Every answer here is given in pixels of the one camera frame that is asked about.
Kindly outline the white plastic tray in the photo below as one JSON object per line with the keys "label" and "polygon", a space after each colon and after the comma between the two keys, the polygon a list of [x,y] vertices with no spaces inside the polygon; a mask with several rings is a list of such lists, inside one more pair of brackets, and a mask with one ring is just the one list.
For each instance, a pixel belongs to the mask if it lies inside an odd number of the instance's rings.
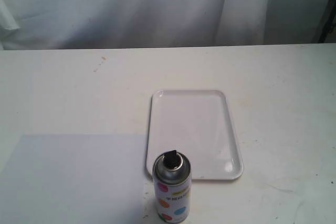
{"label": "white plastic tray", "polygon": [[243,160],[225,95],[218,90],[159,90],[151,97],[146,170],[177,150],[194,180],[236,180]]}

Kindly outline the black metal stand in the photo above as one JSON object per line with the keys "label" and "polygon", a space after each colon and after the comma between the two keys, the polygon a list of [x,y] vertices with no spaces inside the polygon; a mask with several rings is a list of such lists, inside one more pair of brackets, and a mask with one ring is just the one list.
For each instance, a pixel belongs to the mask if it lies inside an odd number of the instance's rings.
{"label": "black metal stand", "polygon": [[333,9],[326,21],[323,25],[321,35],[319,37],[318,43],[324,43],[327,36],[335,31],[335,9]]}

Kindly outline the white spray paint can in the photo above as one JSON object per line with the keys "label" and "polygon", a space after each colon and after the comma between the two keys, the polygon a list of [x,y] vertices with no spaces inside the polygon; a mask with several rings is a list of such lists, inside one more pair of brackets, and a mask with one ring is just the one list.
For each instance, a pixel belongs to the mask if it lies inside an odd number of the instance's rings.
{"label": "white spray paint can", "polygon": [[152,169],[155,204],[166,223],[180,223],[190,212],[192,169],[188,158],[172,150],[161,154]]}

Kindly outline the white backdrop curtain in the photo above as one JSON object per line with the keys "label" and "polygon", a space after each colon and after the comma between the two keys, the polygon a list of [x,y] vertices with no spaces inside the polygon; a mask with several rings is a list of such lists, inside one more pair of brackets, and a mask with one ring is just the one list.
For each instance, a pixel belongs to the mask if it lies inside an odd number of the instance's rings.
{"label": "white backdrop curtain", "polygon": [[1,49],[317,41],[328,0],[1,0]]}

